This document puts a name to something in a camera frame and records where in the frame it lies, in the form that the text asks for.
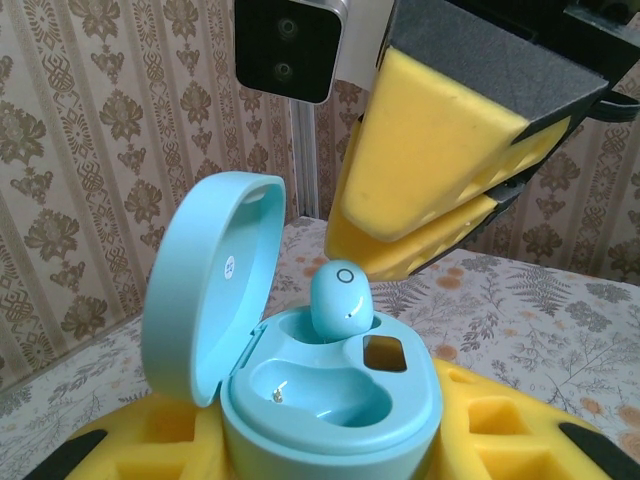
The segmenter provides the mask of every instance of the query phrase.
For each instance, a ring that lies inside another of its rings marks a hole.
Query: camera
[[[331,92],[348,0],[236,0],[236,77],[247,88],[319,104]]]

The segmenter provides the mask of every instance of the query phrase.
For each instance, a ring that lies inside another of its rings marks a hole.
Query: patterned wallpaper
[[[138,313],[221,170],[285,178],[286,102],[240,88],[231,0],[0,0],[0,390]]]
[[[640,99],[640,64],[617,89]],[[336,82],[329,102],[316,107],[322,218],[365,104],[366,92]],[[640,285],[640,121],[585,121],[518,203],[466,248]]]

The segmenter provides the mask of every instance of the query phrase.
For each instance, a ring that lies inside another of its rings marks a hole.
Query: patterned tablecloth
[[[307,218],[286,228],[267,315],[308,301],[324,229]],[[458,250],[373,291],[433,356],[586,419],[640,461],[640,288]],[[0,397],[0,479],[147,394],[139,342],[135,320]]]

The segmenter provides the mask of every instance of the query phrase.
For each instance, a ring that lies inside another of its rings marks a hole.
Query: earbud case
[[[331,343],[309,307],[261,321],[284,215],[280,177],[226,172],[189,192],[146,296],[149,384],[202,408],[219,398],[242,480],[424,478],[443,405],[417,333],[380,312]]]

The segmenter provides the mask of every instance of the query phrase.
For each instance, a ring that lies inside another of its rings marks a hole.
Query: camera lens
[[[278,32],[283,40],[293,40],[298,34],[298,24],[290,18],[282,18],[278,22]]]
[[[276,80],[282,83],[288,82],[289,80],[291,80],[291,77],[293,77],[293,69],[289,66],[289,64],[283,62],[278,63],[274,67],[273,73],[276,77]]]

